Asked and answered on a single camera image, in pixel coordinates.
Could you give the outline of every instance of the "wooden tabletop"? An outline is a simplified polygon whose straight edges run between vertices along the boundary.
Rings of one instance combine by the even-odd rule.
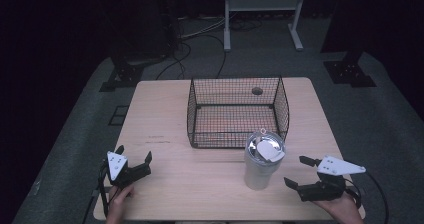
[[[284,184],[283,177],[299,185],[317,182],[316,167],[299,156],[342,158],[321,104],[307,78],[283,78],[290,108],[286,156],[261,191],[243,179],[242,149],[193,149],[187,137],[189,80],[142,81],[135,90],[117,147],[129,166],[144,163],[152,151],[152,174],[135,183],[135,196],[127,198],[128,220],[171,221],[289,221],[329,220],[331,217]],[[99,198],[96,219],[104,220]]]

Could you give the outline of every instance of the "hand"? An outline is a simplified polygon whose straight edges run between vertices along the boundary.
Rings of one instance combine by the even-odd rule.
[[[313,203],[328,212],[328,214],[340,224],[364,223],[352,196],[346,192],[338,199],[331,201],[314,201]]]
[[[119,224],[122,222],[125,213],[125,198],[130,195],[132,196],[134,192],[134,184],[131,184],[125,187],[123,190],[120,190],[118,187],[113,186],[109,191],[109,213],[106,217],[107,224]]]

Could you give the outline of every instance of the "dark background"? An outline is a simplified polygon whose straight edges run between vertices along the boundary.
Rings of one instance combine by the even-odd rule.
[[[169,1],[0,0],[3,220],[13,219],[111,48],[168,55],[175,42],[169,34],[173,18],[224,10],[224,0]],[[172,3],[175,12],[169,10]],[[423,118],[423,6],[422,0],[305,0],[302,16],[334,13],[322,51],[346,51],[359,43],[383,63]]]

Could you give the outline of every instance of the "wire mesh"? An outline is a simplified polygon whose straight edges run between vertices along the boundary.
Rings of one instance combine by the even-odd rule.
[[[289,110],[280,77],[192,79],[187,134],[194,148],[244,148],[265,128],[287,135]]]

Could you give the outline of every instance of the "person's left hand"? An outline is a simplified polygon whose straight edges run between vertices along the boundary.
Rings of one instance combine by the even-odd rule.
[[[109,191],[109,213],[106,218],[107,224],[119,224],[122,222],[125,213],[124,200],[127,196],[134,194],[134,184],[120,190],[118,187],[113,186]]]

